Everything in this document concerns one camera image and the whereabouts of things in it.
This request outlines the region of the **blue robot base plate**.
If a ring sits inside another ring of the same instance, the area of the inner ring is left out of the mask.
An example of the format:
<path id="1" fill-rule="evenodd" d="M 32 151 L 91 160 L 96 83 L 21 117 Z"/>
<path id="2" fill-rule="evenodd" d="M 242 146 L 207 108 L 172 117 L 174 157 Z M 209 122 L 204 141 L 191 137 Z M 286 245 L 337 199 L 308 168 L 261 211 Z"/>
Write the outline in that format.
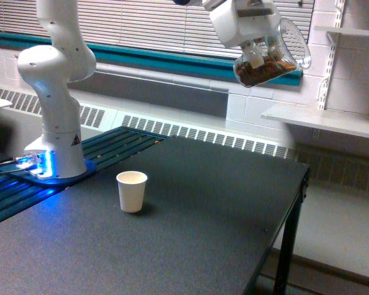
<path id="1" fill-rule="evenodd" d="M 18 178 L 20 180 L 24 180 L 32 184 L 39 184 L 41 186 L 67 187 L 77 184 L 95 174 L 96 165 L 90 160 L 85 160 L 85 164 L 87 168 L 86 172 L 82 173 L 79 176 L 74 176 L 71 178 L 39 179 L 36 176 L 33 176 L 32 174 L 28 173 L 27 171 L 10 172 L 10 170 L 17 169 L 15 164 L 1 166 L 0 172 L 2 171 L 7 172 L 10 176 Z"/>

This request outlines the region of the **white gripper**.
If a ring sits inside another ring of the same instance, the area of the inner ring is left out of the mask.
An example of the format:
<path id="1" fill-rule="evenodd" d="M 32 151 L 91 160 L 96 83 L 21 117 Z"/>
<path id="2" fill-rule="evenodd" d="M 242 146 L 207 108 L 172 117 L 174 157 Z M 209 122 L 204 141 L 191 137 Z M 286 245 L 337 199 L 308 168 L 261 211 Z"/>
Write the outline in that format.
<path id="1" fill-rule="evenodd" d="M 273 1 L 203 1 L 214 30 L 226 48 L 242 46 L 265 37 L 269 57 L 279 58 L 278 41 L 271 35 L 278 27 L 281 15 Z M 263 65 L 262 48 L 253 44 L 249 49 L 252 68 Z"/>

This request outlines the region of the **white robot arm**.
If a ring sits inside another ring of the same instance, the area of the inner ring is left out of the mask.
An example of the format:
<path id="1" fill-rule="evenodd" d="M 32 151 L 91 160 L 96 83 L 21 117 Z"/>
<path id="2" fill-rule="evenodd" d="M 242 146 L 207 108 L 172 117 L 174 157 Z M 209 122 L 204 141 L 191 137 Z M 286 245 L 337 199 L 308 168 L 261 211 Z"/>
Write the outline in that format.
<path id="1" fill-rule="evenodd" d="M 281 14 L 273 1 L 198 1 L 209 12 L 219 41 L 245 55 L 256 39 L 278 30 Z M 96 70 L 96 58 L 80 32 L 76 1 L 38 1 L 37 19 L 52 40 L 23 50 L 18 72 L 37 94 L 42 135 L 25 148 L 34 160 L 18 164 L 39 179 L 68 179 L 87 170 L 82 150 L 80 105 L 68 89 Z"/>

